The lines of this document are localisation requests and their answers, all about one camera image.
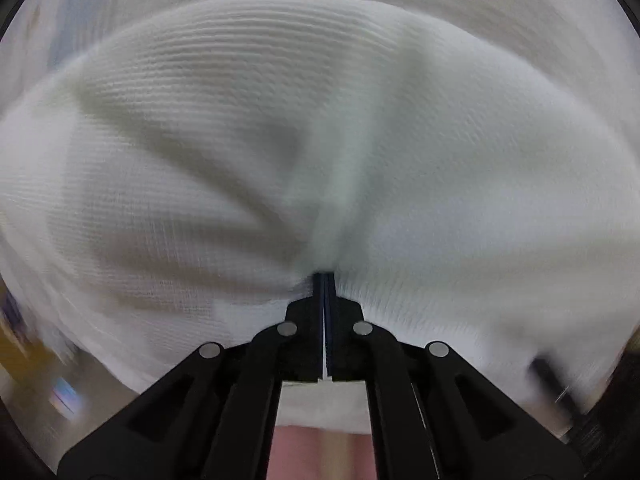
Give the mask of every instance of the white cloth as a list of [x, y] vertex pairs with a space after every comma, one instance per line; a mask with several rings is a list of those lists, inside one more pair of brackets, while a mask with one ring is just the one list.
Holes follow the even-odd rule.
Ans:
[[[613, 46], [616, 64], [588, 31], [558, 44], [600, 64], [551, 74], [568, 47], [536, 60], [479, 36], [362, 0], [136, 23], [0, 125], [0, 272], [138, 391], [279, 321], [318, 269], [516, 400], [540, 349], [587, 391], [640, 318], [637, 51]], [[281, 421], [362, 430], [288, 395]]]

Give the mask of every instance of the black plastic linkage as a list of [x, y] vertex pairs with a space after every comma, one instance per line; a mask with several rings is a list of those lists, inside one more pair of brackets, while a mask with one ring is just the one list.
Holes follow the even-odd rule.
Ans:
[[442, 342], [399, 343], [332, 274], [247, 344], [201, 346], [63, 457], [63, 480], [264, 480], [282, 381], [365, 381], [379, 480], [578, 480], [564, 443]]

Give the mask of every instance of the white fabric texture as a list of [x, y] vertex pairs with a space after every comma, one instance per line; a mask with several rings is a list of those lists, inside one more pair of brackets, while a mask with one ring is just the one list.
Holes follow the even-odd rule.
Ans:
[[[319, 269], [518, 401], [541, 349], [588, 391], [640, 319], [640, 180], [624, 128], [581, 97], [378, 2], [170, 10], [5, 116], [0, 271], [137, 391], [281, 320]], [[281, 422], [365, 431], [287, 395]]]

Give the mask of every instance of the silver rivet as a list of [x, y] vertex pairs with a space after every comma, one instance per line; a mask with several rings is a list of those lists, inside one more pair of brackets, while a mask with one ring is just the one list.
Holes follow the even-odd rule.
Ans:
[[369, 335], [373, 332], [373, 325], [366, 321], [359, 321], [353, 325], [353, 331], [358, 335]]
[[298, 331], [298, 326], [293, 321], [285, 321], [278, 325], [278, 334], [283, 337], [290, 337], [295, 335]]
[[436, 341], [429, 345], [429, 353], [436, 357], [446, 357], [449, 353], [449, 347], [440, 341]]
[[198, 353], [205, 359], [213, 359], [220, 355], [220, 346], [215, 343], [204, 343], [198, 350]]

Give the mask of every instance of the blurry object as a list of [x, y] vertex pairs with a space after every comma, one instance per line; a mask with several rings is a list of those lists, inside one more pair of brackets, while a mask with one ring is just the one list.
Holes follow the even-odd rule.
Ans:
[[549, 355], [539, 354], [533, 359], [529, 369], [538, 377], [553, 403], [559, 405], [569, 416], [572, 424], [579, 423], [584, 414], [574, 399], [571, 387], [559, 377], [558, 366], [553, 359]]
[[[54, 388], [66, 390], [66, 386], [56, 387], [59, 380], [81, 399], [81, 409], [76, 410], [74, 418], [66, 418], [51, 402]], [[67, 449], [135, 397], [94, 357], [78, 351], [66, 363], [50, 359], [36, 374], [15, 383], [6, 405], [36, 453], [56, 470]]]
[[0, 365], [0, 399], [8, 399], [14, 387], [14, 380], [9, 372]]
[[82, 409], [82, 397], [62, 377], [58, 378], [49, 402], [67, 420], [75, 420]]
[[0, 365], [14, 381], [21, 381], [44, 366], [52, 355], [28, 333], [20, 307], [1, 281], [0, 302]]
[[63, 363], [73, 359], [78, 347], [71, 342], [60, 329], [46, 319], [39, 319], [35, 314], [34, 324], [38, 332], [38, 338], [47, 350], [53, 352]]
[[4, 302], [2, 303], [2, 319], [0, 327], [4, 331], [4, 335], [9, 338], [21, 352], [26, 353], [25, 345], [29, 344], [27, 335], [27, 325], [24, 317], [20, 312], [20, 307], [12, 294], [7, 291]]

